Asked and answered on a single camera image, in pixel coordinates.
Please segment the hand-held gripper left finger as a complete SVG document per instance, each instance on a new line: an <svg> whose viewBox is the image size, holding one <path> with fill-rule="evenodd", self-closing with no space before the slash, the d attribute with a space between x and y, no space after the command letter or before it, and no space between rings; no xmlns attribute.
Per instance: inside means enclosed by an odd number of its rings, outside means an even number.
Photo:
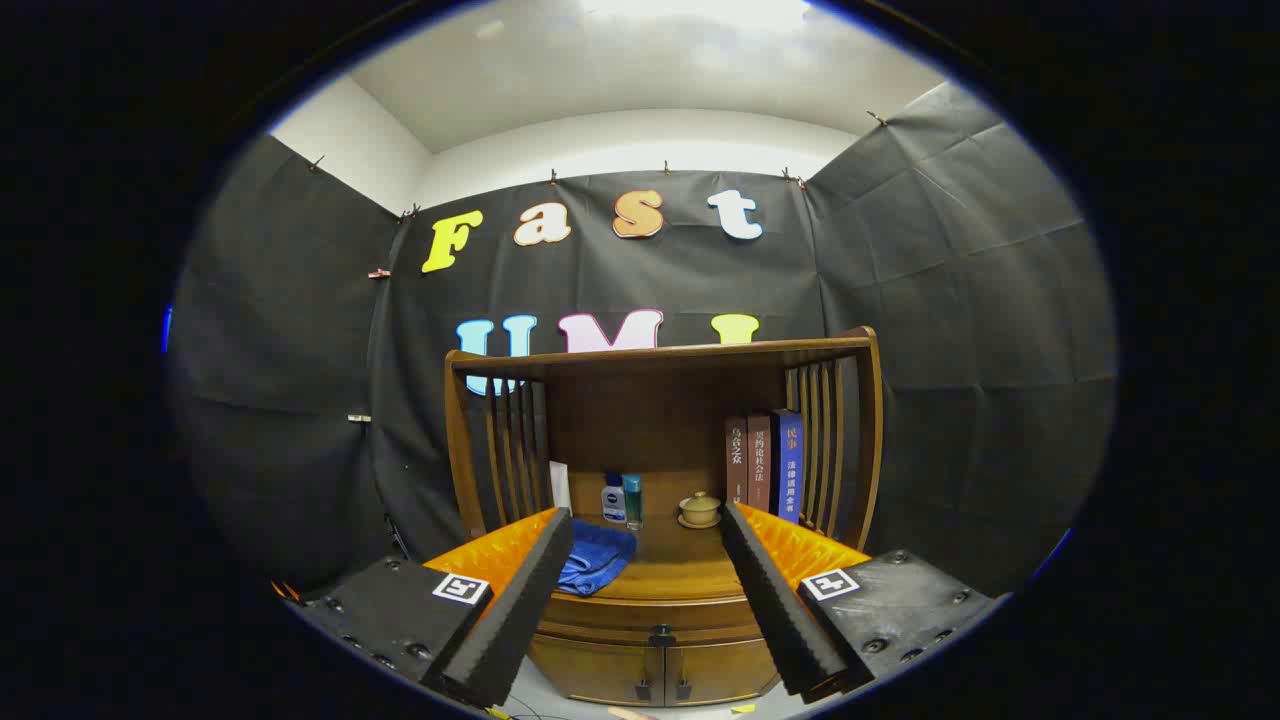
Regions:
<svg viewBox="0 0 1280 720"><path fill-rule="evenodd" d="M572 546L570 512L549 509L426 562L385 556L287 588L285 603L366 665L490 708L507 701Z"/></svg>

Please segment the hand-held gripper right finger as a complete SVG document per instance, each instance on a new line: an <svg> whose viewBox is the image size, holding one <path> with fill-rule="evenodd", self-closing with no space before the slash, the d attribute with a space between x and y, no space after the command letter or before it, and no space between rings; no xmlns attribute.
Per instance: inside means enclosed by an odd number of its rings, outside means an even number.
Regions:
<svg viewBox="0 0 1280 720"><path fill-rule="evenodd" d="M910 550L869 556L742 503L719 525L783 688L808 703L933 659L1001 606Z"/></svg>

